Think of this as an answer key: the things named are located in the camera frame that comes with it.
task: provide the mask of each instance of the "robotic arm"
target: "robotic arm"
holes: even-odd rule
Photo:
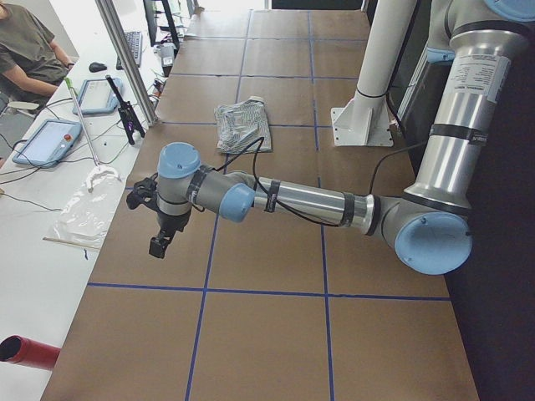
[[[448,61],[452,54],[455,60],[419,174],[401,198],[359,196],[242,172],[224,175],[203,165],[193,146],[173,143],[161,151],[157,175],[137,183],[127,199],[130,209],[143,204],[158,214],[160,233],[150,242],[150,254],[164,257],[194,206],[235,222],[254,206],[358,228],[382,238],[418,272],[458,268],[472,245],[466,190],[511,59],[528,46],[535,4],[435,0],[431,11],[430,60]]]

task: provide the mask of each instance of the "gray striped cloth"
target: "gray striped cloth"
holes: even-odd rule
[[[270,152],[271,133],[269,132],[268,117],[264,108],[264,99],[251,96],[245,102],[224,104],[214,110],[217,122],[217,150],[222,153],[240,153],[251,142],[263,137],[261,152]],[[257,146],[253,146],[245,153],[254,153]]]

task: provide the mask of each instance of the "computer mouse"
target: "computer mouse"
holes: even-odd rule
[[[89,71],[92,73],[98,73],[99,71],[104,71],[105,69],[108,69],[106,64],[102,64],[97,61],[94,61],[89,65]]]

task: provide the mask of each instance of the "tiled tabletop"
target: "tiled tabletop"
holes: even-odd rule
[[[130,185],[174,141],[221,165],[213,110],[256,95],[273,135],[259,175],[367,192],[391,149],[334,147],[329,117],[354,93],[363,13],[203,12],[190,32]],[[397,155],[375,193],[413,180]],[[158,230],[152,211],[121,202],[44,400],[477,399],[443,278],[412,271],[385,243],[283,214],[253,210],[238,225],[205,212],[157,260]]]

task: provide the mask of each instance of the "white table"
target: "white table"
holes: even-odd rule
[[[159,59],[152,53],[147,37],[144,37],[144,48],[140,72],[146,88],[149,88],[155,78],[161,79],[158,75],[161,74],[161,66]],[[123,79],[124,99],[136,104],[125,72],[115,69],[115,60],[116,53],[107,34],[95,38],[92,49],[80,58],[69,74],[74,87],[79,88],[84,79],[103,78],[110,74]],[[93,61],[106,64],[108,69],[90,73],[88,66]],[[69,98],[69,91],[63,83],[49,103],[65,98]],[[77,120],[72,108],[71,101],[51,106],[60,119]],[[140,107],[135,107],[135,112],[147,128]],[[52,113],[44,110],[36,118],[25,138],[29,137],[44,119],[53,117]],[[119,128],[122,125],[115,126],[119,120],[117,112],[86,119],[93,138],[112,127],[93,143],[97,155],[104,162],[112,160],[127,143],[125,132]],[[119,157],[111,164],[119,171],[123,183],[142,143],[138,132],[135,132],[134,138],[135,145],[124,147]],[[85,143],[85,138],[81,136],[74,149]],[[85,145],[67,160],[89,156],[89,148]],[[0,169],[0,174],[18,172],[0,175],[0,183],[26,175],[31,171],[22,171],[26,167],[15,165],[10,158]],[[35,201],[51,208],[63,208],[93,168],[92,160],[60,163],[52,169],[41,169],[20,181],[0,184],[0,188],[17,198]],[[64,342],[98,252],[89,248],[85,251],[79,246],[44,241],[43,237],[47,235],[49,227],[58,215],[58,211],[44,211],[37,206],[0,196],[0,341],[16,334],[57,347],[61,347]],[[0,363],[0,399],[40,399],[49,377],[50,372],[47,371]]]

